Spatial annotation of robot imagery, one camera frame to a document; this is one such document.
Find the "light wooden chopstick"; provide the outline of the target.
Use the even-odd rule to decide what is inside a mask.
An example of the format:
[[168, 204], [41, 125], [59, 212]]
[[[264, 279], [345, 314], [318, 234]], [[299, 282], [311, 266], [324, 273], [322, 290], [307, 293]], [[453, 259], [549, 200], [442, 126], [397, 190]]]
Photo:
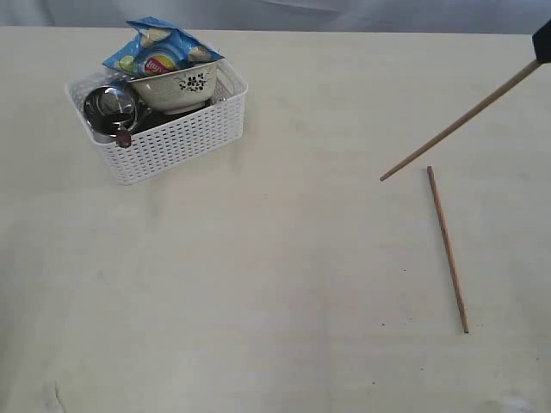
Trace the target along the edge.
[[470, 108], [465, 114], [463, 114], [460, 118], [458, 118], [449, 126], [447, 126], [445, 129], [443, 129], [434, 138], [432, 138], [431, 140], [429, 140], [428, 142], [426, 142], [425, 144], [417, 148], [413, 153], [405, 157], [399, 163], [394, 165], [390, 170], [385, 172], [379, 178], [379, 180], [381, 182], [384, 182], [389, 177], [393, 176], [400, 170], [404, 169], [405, 166], [409, 165], [414, 160], [421, 157], [428, 150], [430, 150], [431, 148], [433, 148], [434, 146], [442, 142], [444, 139], [446, 139], [449, 135], [451, 135], [452, 133], [454, 133], [464, 125], [466, 125], [470, 120], [478, 116], [481, 112], [483, 112], [493, 103], [495, 103], [498, 99], [500, 99], [509, 91], [511, 91], [513, 88], [518, 86], [523, 80], [525, 80], [528, 76], [533, 74], [541, 66], [542, 66], [542, 63], [538, 62], [536, 59], [529, 62], [526, 66], [522, 68], [522, 70], [520, 70], [517, 74], [515, 74], [513, 77], [511, 77], [501, 86], [499, 86], [490, 95], [486, 96], [483, 100], [478, 102], [474, 107]]

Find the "brown wooden chopstick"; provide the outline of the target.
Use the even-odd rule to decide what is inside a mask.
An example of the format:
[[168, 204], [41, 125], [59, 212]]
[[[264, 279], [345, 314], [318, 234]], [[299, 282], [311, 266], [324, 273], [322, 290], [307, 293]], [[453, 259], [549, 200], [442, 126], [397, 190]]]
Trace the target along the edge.
[[455, 301], [456, 301], [457, 309], [458, 309], [458, 312], [459, 312], [459, 317], [460, 317], [460, 320], [461, 320], [461, 329], [462, 329], [464, 334], [468, 334], [469, 333], [469, 326], [468, 326], [468, 321], [467, 321], [466, 307], [465, 307], [464, 299], [463, 299], [463, 296], [462, 296], [460, 277], [457, 274], [457, 268], [456, 268], [456, 265], [455, 265], [454, 251], [453, 251], [453, 248], [452, 248], [451, 239], [449, 237], [447, 222], [446, 222], [446, 219], [445, 219], [445, 216], [444, 216], [444, 213], [443, 213], [443, 206], [442, 206], [442, 202], [441, 202], [441, 199], [440, 199], [440, 194], [439, 194], [437, 184], [436, 184], [436, 177], [435, 177], [435, 174], [434, 174], [434, 170], [431, 166], [428, 166], [426, 168], [426, 171], [427, 171], [427, 175], [428, 175], [428, 179], [429, 179], [430, 190], [431, 190], [434, 206], [435, 206], [435, 209], [436, 209], [438, 224], [439, 224], [440, 232], [441, 232], [442, 239], [443, 239], [443, 246], [444, 246], [447, 262], [448, 262], [448, 265], [449, 265], [449, 273], [450, 273], [450, 278], [451, 278], [451, 281], [452, 281], [452, 286], [453, 286], [453, 289], [454, 289]]

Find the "dark wooden spoon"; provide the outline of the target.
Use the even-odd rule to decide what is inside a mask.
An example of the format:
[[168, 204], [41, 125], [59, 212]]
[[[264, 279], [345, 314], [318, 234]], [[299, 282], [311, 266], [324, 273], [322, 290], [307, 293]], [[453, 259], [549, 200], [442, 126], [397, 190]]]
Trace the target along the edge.
[[122, 149], [127, 149], [132, 145], [132, 135], [124, 127], [119, 127], [115, 131], [115, 143]]

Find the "white plastic woven basket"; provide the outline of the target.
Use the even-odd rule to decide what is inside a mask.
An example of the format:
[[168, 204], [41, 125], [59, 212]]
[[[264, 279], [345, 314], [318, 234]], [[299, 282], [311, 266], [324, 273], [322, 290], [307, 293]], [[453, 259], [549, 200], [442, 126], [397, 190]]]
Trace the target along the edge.
[[95, 88], [121, 75], [103, 68], [65, 86], [91, 143], [99, 151], [115, 180], [130, 185], [215, 151], [239, 139], [244, 131], [247, 82], [225, 60], [218, 66], [214, 103], [192, 114], [180, 116], [132, 136], [123, 149], [95, 133], [83, 115], [85, 97]]

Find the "speckled ceramic floral bowl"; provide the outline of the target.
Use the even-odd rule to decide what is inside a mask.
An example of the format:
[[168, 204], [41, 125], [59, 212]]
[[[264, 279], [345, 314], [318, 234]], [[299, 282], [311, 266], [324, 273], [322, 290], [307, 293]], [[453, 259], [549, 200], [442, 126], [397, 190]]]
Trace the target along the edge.
[[202, 108], [214, 95], [219, 62], [196, 65], [162, 75], [130, 80], [147, 107], [164, 114]]

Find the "blue Lays chip bag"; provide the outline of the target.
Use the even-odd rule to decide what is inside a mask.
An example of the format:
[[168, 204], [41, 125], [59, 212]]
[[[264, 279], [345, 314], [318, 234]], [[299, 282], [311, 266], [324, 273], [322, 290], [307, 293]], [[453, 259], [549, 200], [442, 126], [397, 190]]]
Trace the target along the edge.
[[163, 75], [223, 59], [213, 48], [170, 22], [147, 16], [128, 20], [127, 25], [136, 35], [102, 65], [132, 78]]

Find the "stainless steel cup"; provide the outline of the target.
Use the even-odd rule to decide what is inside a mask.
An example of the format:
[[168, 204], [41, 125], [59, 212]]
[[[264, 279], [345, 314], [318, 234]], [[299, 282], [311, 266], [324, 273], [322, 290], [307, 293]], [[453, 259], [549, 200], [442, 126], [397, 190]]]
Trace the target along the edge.
[[145, 111], [145, 104], [137, 92], [124, 81], [93, 89], [83, 104], [83, 115], [90, 128], [114, 142], [119, 127], [126, 128], [132, 135]]

